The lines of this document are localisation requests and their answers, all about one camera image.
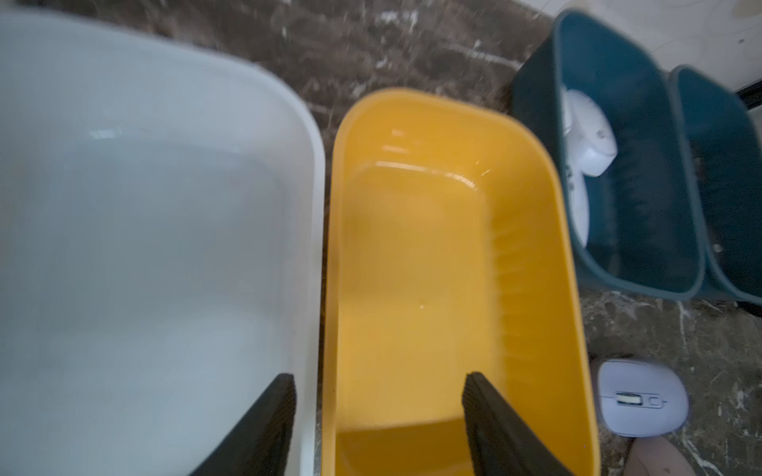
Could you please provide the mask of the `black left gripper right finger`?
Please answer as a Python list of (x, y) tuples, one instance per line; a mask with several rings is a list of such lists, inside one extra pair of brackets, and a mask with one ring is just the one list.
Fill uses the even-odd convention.
[(466, 376), (462, 407), (473, 472), (476, 475), (569, 475), (479, 372)]

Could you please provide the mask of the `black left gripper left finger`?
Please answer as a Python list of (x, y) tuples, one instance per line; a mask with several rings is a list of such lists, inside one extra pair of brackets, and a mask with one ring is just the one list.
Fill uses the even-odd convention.
[(218, 447), (192, 473), (283, 475), (297, 410), (294, 376), (277, 375)]

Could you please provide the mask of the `pink mouse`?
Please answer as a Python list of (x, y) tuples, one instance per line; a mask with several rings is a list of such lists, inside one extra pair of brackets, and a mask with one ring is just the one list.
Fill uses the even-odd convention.
[(631, 445), (623, 476), (696, 476), (687, 458), (663, 436), (636, 438)]

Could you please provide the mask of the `yellow storage box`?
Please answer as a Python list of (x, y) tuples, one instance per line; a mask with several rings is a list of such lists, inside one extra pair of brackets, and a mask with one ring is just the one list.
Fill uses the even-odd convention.
[(325, 475), (470, 475), (479, 372), (575, 475), (600, 471), (555, 165), (517, 120), (412, 89), (360, 99), (331, 172)]

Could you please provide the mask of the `white storage box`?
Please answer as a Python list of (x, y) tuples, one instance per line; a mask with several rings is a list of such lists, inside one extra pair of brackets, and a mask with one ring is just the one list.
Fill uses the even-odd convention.
[(249, 61), (1, 13), (1, 471), (189, 475), (279, 374), (315, 468), (325, 150)]

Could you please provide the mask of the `white mouse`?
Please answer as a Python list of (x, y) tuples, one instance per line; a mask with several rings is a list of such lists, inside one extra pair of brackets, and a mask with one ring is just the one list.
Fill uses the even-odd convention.
[(600, 177), (618, 155), (612, 127), (603, 110), (583, 92), (565, 88), (562, 97), (567, 160), (584, 175)]
[(570, 164), (567, 164), (567, 184), (571, 206), (571, 222), (573, 222), (573, 228), (575, 228), (581, 246), (587, 247), (589, 228), (591, 227), (589, 193), (585, 184), (585, 175)]

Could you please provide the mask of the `left teal storage box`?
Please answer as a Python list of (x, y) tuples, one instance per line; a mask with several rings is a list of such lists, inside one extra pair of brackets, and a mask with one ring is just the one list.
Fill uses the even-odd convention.
[(692, 299), (706, 263), (698, 190), (666, 75), (640, 47), (579, 10), (560, 13), (516, 73), (511, 115), (542, 142), (560, 176), (571, 152), (563, 92), (590, 97), (612, 127), (617, 155), (585, 182), (589, 240), (573, 240), (579, 284), (670, 301)]

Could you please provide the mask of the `teal storage box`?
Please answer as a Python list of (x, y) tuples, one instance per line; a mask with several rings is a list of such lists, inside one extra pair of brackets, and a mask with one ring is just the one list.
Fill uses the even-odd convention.
[(698, 190), (666, 75), (640, 47), (579, 10), (560, 13), (516, 73), (511, 115), (542, 142), (560, 176), (571, 152), (563, 92), (590, 97), (612, 127), (617, 155), (585, 182), (589, 240), (573, 240), (579, 284), (670, 301), (692, 299), (706, 263)]
[(703, 73), (669, 73), (702, 212), (698, 296), (761, 303), (761, 146), (741, 99)]

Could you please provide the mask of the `right teal storage box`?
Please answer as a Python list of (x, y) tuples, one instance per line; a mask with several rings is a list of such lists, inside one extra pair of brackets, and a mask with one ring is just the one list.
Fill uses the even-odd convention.
[(669, 73), (702, 212), (698, 296), (761, 303), (761, 146), (741, 99), (703, 73)]

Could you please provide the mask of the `purple mouse upper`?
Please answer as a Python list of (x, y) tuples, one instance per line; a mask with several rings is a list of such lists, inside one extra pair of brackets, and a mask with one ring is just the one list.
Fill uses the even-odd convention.
[(595, 410), (600, 424), (626, 438), (664, 436), (684, 426), (687, 389), (669, 367), (640, 358), (591, 362)]

